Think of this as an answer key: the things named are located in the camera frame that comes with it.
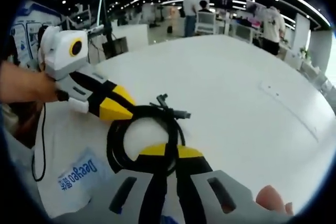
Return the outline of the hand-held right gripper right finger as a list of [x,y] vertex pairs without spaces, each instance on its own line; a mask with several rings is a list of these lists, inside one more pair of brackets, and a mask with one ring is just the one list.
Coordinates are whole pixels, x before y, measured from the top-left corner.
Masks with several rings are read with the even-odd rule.
[[186,223],[259,223],[249,189],[213,170],[200,151],[179,145],[177,152],[177,195]]

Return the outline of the person's left hand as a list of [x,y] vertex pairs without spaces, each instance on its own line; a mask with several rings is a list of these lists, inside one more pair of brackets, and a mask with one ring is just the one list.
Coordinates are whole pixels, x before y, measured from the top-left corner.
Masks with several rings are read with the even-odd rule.
[[35,92],[37,101],[44,103],[56,102],[58,101],[57,91],[54,79],[44,72],[36,73]]

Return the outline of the person's right hand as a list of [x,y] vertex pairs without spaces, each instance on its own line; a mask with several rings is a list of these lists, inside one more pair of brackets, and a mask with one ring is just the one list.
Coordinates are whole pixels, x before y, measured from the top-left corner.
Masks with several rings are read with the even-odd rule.
[[293,216],[292,203],[284,203],[280,194],[271,186],[263,187],[257,194],[256,203],[262,207]]

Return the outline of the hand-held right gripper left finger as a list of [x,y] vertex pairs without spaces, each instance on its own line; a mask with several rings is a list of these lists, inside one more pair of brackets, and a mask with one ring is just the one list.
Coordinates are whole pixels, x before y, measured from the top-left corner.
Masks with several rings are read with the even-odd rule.
[[115,173],[109,210],[116,223],[161,223],[167,193],[167,144],[143,149],[131,160],[123,146],[109,146],[109,165]]

